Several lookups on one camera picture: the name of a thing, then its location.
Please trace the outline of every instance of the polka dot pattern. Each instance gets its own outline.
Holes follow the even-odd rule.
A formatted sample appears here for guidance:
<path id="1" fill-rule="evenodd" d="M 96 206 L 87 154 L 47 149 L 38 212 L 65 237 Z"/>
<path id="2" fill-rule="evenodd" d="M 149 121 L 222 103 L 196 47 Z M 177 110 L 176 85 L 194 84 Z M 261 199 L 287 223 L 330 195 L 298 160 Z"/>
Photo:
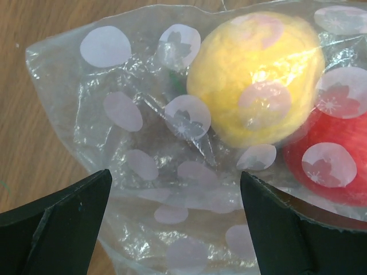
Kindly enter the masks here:
<path id="1" fill-rule="evenodd" d="M 304 173 L 329 188 L 345 187 L 357 176 L 357 166 L 347 150 L 336 143 L 318 143 L 302 157 Z"/>
<path id="2" fill-rule="evenodd" d="M 261 171 L 269 168 L 275 161 L 276 148 L 270 144 L 249 147 L 237 162 L 238 170 Z"/>
<path id="3" fill-rule="evenodd" d="M 179 208 L 170 205 L 161 205 L 154 213 L 157 222 L 174 225 L 183 222 L 189 216 L 186 208 Z"/>
<path id="4" fill-rule="evenodd" d="M 141 150 L 131 150 L 126 153 L 126 161 L 130 169 L 144 180 L 154 180 L 158 177 L 155 161 Z"/>
<path id="5" fill-rule="evenodd" d="M 197 239 L 181 238 L 168 247 L 166 259 L 173 274 L 200 274 L 207 265 L 208 249 Z"/>
<path id="6" fill-rule="evenodd" d="M 264 14 L 239 16 L 233 19 L 231 23 L 237 26 L 241 26 L 244 22 L 249 20 L 255 21 L 257 23 L 257 26 L 253 30 L 249 30 L 247 32 L 241 29 L 243 33 L 240 37 L 244 40 L 251 40 L 253 39 L 255 34 L 259 33 L 257 28 L 269 28 L 269 35 L 264 34 L 261 38 L 263 50 L 277 43 L 284 32 L 284 25 L 280 20 Z"/>
<path id="7" fill-rule="evenodd" d="M 220 187 L 208 193 L 209 209 L 218 214 L 228 214 L 241 209 L 239 189 Z"/>
<path id="8" fill-rule="evenodd" d="M 168 128 L 175 136 L 198 140 L 209 130 L 211 116 L 208 107 L 198 97 L 178 96 L 165 108 Z"/>
<path id="9" fill-rule="evenodd" d="M 242 259 L 254 260 L 256 258 L 250 231 L 247 225 L 232 226 L 225 233 L 228 248 Z"/>
<path id="10" fill-rule="evenodd" d="M 367 11 L 350 6 L 329 6 L 315 13 L 315 22 L 337 35 L 367 33 Z"/>
<path id="11" fill-rule="evenodd" d="M 90 65 L 107 68 L 127 62 L 131 57 L 131 45 L 121 30 L 104 26 L 87 34 L 80 44 L 80 54 Z"/>
<path id="12" fill-rule="evenodd" d="M 352 119 L 367 112 L 367 70 L 343 67 L 324 74 L 317 83 L 316 107 L 323 113 Z"/>
<path id="13" fill-rule="evenodd" d="M 243 91 L 238 103 L 244 126 L 253 131 L 280 123 L 290 111 L 291 104 L 287 87 L 273 81 L 250 85 Z M 249 117 L 247 111 L 254 109 L 258 110 L 257 115 Z"/>
<path id="14" fill-rule="evenodd" d="M 181 163 L 177 168 L 177 175 L 182 178 L 194 179 L 202 187 L 211 188 L 219 184 L 216 173 L 199 162 Z"/>
<path id="15" fill-rule="evenodd" d="M 199 32 L 183 24 L 170 26 L 160 37 L 158 57 L 172 70 L 189 66 L 198 54 L 201 45 Z"/>
<path id="16" fill-rule="evenodd" d="M 103 107 L 108 118 L 125 130 L 138 132 L 143 127 L 143 117 L 140 110 L 123 92 L 107 95 Z"/>

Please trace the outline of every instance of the yellow yarn ball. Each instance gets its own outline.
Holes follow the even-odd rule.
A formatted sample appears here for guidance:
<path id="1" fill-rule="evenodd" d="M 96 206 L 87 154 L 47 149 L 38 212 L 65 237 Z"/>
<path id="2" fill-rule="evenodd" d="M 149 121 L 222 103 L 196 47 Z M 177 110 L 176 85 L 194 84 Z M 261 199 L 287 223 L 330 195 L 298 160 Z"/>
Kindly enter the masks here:
<path id="1" fill-rule="evenodd" d="M 205 38 L 187 89 L 208 106 L 219 137 L 245 148 L 281 141 L 306 121 L 324 68 L 310 24 L 278 13 L 252 13 Z"/>

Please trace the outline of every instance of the plastic bag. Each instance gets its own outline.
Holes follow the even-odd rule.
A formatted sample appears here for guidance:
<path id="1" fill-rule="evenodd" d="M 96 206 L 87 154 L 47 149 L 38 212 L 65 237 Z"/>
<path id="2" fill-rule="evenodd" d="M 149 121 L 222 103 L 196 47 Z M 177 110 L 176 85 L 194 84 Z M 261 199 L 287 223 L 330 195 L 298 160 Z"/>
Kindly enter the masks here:
<path id="1" fill-rule="evenodd" d="M 111 170 L 117 274 L 259 274 L 244 170 L 366 220 L 366 33 L 362 3 L 156 5 L 29 47 L 59 138 Z"/>

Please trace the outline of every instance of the black plastic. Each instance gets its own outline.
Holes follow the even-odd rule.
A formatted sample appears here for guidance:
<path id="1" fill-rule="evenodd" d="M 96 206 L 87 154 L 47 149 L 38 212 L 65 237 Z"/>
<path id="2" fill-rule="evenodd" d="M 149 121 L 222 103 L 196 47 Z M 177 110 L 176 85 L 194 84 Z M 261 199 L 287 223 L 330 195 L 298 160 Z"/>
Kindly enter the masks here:
<path id="1" fill-rule="evenodd" d="M 246 173 L 241 194 L 261 275 L 366 275 L 367 223 L 310 205 Z"/>
<path id="2" fill-rule="evenodd" d="M 0 214 L 0 274 L 87 274 L 111 183 L 99 171 Z"/>

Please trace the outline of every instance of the wooden table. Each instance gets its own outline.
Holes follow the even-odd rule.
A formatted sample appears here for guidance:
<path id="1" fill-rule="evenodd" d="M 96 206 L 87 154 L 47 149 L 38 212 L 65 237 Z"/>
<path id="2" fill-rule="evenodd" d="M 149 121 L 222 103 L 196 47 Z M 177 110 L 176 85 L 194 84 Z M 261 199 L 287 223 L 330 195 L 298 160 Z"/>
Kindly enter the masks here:
<path id="1" fill-rule="evenodd" d="M 260 0 L 225 0 L 227 9 Z M 221 0 L 1 0 L 0 211 L 58 191 L 87 174 L 56 137 L 25 66 L 31 44 L 103 17 L 156 3 L 223 10 Z M 89 275 L 114 274 L 97 244 Z"/>

